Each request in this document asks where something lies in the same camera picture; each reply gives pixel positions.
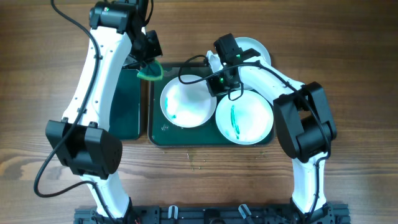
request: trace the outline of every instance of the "wood grain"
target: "wood grain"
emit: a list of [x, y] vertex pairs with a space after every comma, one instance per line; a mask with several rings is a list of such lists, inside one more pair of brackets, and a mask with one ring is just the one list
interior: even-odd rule
[[[94, 3], [63, 0], [60, 9], [88, 27]], [[86, 187], [42, 199], [32, 186], [51, 151], [45, 125], [69, 104], [88, 39], [47, 0], [1, 4], [0, 223], [71, 223], [75, 208], [95, 204]], [[338, 130], [325, 170], [328, 200], [348, 203], [353, 223], [398, 223], [397, 24], [394, 1], [162, 0], [149, 29], [159, 35], [163, 62], [204, 54], [232, 32], [261, 41], [282, 73], [321, 83]], [[143, 134], [124, 142], [119, 170], [134, 205], [286, 203], [294, 186], [277, 140], [264, 148], [164, 150]], [[40, 188], [76, 181], [54, 159]]]

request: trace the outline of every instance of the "black cable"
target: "black cable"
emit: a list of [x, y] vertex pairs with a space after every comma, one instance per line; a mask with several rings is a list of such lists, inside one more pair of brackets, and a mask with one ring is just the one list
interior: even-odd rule
[[93, 76], [91, 77], [90, 84], [88, 85], [87, 92], [85, 94], [83, 102], [81, 103], [80, 111], [78, 112], [76, 120], [73, 122], [73, 124], [71, 125], [70, 129], [67, 131], [67, 133], [64, 135], [64, 137], [60, 140], [60, 142], [54, 147], [53, 151], [49, 154], [49, 156], [46, 158], [46, 160], [42, 164], [42, 167], [39, 169], [39, 171], [38, 171], [38, 173], [36, 175], [34, 186], [33, 186], [33, 190], [34, 190], [34, 192], [35, 192], [35, 194], [37, 196], [42, 197], [42, 198], [49, 198], [49, 197], [56, 197], [58, 195], [61, 195], [61, 194], [65, 193], [65, 192], [68, 192], [69, 190], [74, 189], [75, 187], [78, 187], [80, 185], [90, 184], [90, 185], [93, 186], [93, 188], [94, 188], [94, 190], [95, 190], [95, 192], [96, 192], [96, 194], [98, 196], [98, 199], [99, 199], [99, 201], [101, 203], [101, 206], [104, 208], [108, 218], [113, 223], [116, 223], [114, 221], [111, 213], [109, 212], [108, 207], [105, 205], [105, 202], [104, 202], [104, 200], [103, 200], [103, 198], [102, 198], [102, 196], [100, 194], [100, 190], [99, 190], [96, 182], [88, 181], [88, 180], [87, 181], [81, 181], [81, 182], [73, 184], [72, 186], [67, 187], [67, 188], [65, 188], [65, 189], [63, 189], [63, 190], [61, 190], [59, 192], [55, 192], [55, 193], [52, 193], [52, 194], [42, 194], [39, 191], [39, 181], [40, 181], [40, 178], [41, 178], [41, 176], [43, 174], [44, 169], [47, 167], [47, 165], [49, 164], [49, 162], [51, 161], [51, 159], [53, 158], [55, 153], [60, 149], [60, 146], [63, 145], [65, 143], [65, 141], [71, 136], [71, 134], [75, 130], [75, 128], [76, 128], [81, 116], [83, 115], [83, 112], [84, 112], [84, 110], [86, 108], [86, 105], [87, 105], [87, 102], [88, 102], [88, 98], [90, 97], [91, 90], [93, 89], [94, 82], [95, 82], [95, 79], [96, 79], [96, 76], [97, 76], [97, 73], [98, 73], [98, 68], [99, 68], [99, 65], [100, 65], [100, 48], [98, 47], [98, 43], [95, 40], [95, 38], [92, 36], [92, 34], [85, 27], [83, 27], [81, 24], [79, 24], [77, 21], [73, 20], [72, 18], [70, 18], [67, 15], [65, 15], [63, 12], [59, 11], [59, 9], [55, 6], [54, 0], [50, 0], [50, 3], [51, 3], [51, 6], [53, 7], [53, 9], [55, 10], [55, 12], [57, 12], [62, 17], [64, 17], [66, 20], [70, 21], [71, 23], [73, 23], [74, 25], [79, 27], [90, 38], [90, 40], [92, 41], [92, 43], [94, 45], [95, 54], [96, 55], [95, 55], [95, 65], [94, 65]]
[[154, 0], [150, 0], [150, 13], [149, 13], [148, 19], [145, 20], [145, 22], [144, 22], [144, 26], [148, 25], [148, 23], [150, 21], [150, 18], [152, 17], [152, 12], [153, 11], [154, 11]]
[[[191, 61], [191, 60], [193, 60], [195, 58], [202, 57], [202, 56], [204, 56], [204, 55], [197, 55], [197, 56], [194, 56], [194, 57], [188, 59], [186, 61], [186, 63], [183, 64], [183, 66], [186, 66], [187, 62], [189, 62], [189, 61]], [[194, 84], [194, 83], [198, 83], [198, 82], [201, 82], [203, 80], [207, 80], [209, 78], [212, 78], [212, 77], [214, 77], [214, 76], [216, 76], [218, 74], [221, 74], [221, 73], [223, 73], [223, 72], [225, 72], [227, 70], [230, 70], [230, 69], [233, 69], [233, 68], [242, 67], [242, 66], [253, 66], [253, 67], [260, 68], [260, 69], [264, 69], [264, 70], [268, 71], [269, 73], [273, 74], [273, 76], [275, 76], [277, 79], [279, 79], [285, 86], [289, 87], [298, 96], [298, 98], [300, 98], [300, 100], [305, 104], [307, 109], [311, 112], [312, 116], [315, 118], [315, 121], [317, 122], [317, 125], [318, 125], [318, 127], [319, 127], [319, 129], [321, 131], [322, 138], [323, 138], [323, 140], [325, 142], [327, 152], [326, 152], [326, 156], [317, 159], [317, 161], [314, 164], [314, 166], [316, 168], [316, 170], [315, 170], [315, 199], [314, 199], [314, 202], [312, 204], [312, 208], [311, 208], [310, 212], [308, 213], [306, 219], [304, 220], [304, 221], [309, 222], [311, 217], [312, 217], [312, 215], [313, 215], [313, 212], [315, 211], [315, 207], [317, 206], [317, 202], [318, 202], [318, 198], [319, 198], [319, 181], [320, 181], [319, 180], [319, 163], [321, 163], [321, 161], [329, 159], [329, 157], [331, 155], [331, 146], [330, 146], [330, 142], [329, 142], [329, 140], [327, 138], [326, 132], [323, 129], [321, 121], [319, 120], [319, 117], [316, 114], [316, 112], [314, 112], [314, 110], [312, 109], [312, 107], [311, 107], [310, 103], [308, 102], [308, 100], [305, 99], [299, 93], [299, 91], [296, 90], [296, 88], [294, 88], [288, 81], [284, 80], [282, 77], [280, 77], [278, 74], [276, 74], [276, 72], [274, 72], [273, 70], [261, 65], [260, 61], [257, 61], [257, 62], [246, 62], [246, 63], [243, 63], [241, 65], [232, 65], [230, 67], [227, 67], [227, 68], [224, 68], [224, 69], [222, 69], [220, 71], [217, 71], [217, 72], [215, 72], [215, 73], [213, 73], [213, 74], [211, 74], [211, 75], [209, 75], [209, 76], [207, 76], [205, 78], [201, 78], [201, 79], [198, 79], [198, 80], [195, 80], [195, 81], [192, 81], [192, 82], [183, 82], [181, 80], [181, 71], [182, 71], [182, 67], [181, 67], [180, 70], [178, 71], [178, 79], [180, 80], [181, 83], [186, 84], [186, 85]]]
[[178, 71], [178, 80], [180, 80], [180, 82], [181, 82], [182, 84], [186, 84], [186, 85], [194, 84], [194, 83], [201, 82], [201, 81], [203, 81], [203, 80], [207, 80], [207, 79], [209, 79], [209, 78], [211, 78], [211, 77], [214, 76], [214, 74], [212, 74], [212, 75], [210, 75], [211, 77], [210, 77], [210, 76], [207, 76], [207, 77], [205, 77], [205, 78], [201, 78], [201, 79], [199, 79], [199, 80], [195, 80], [195, 81], [192, 81], [192, 82], [184, 82], [184, 81], [182, 81], [182, 79], [181, 79], [182, 68], [188, 67], [189, 63], [190, 63], [192, 60], [194, 60], [194, 59], [196, 59], [196, 58], [199, 58], [199, 57], [205, 58], [205, 64], [208, 65], [208, 59], [207, 59], [207, 57], [204, 56], [204, 55], [196, 55], [196, 56], [193, 56], [192, 58], [186, 60], [186, 61], [181, 65], [180, 70]]

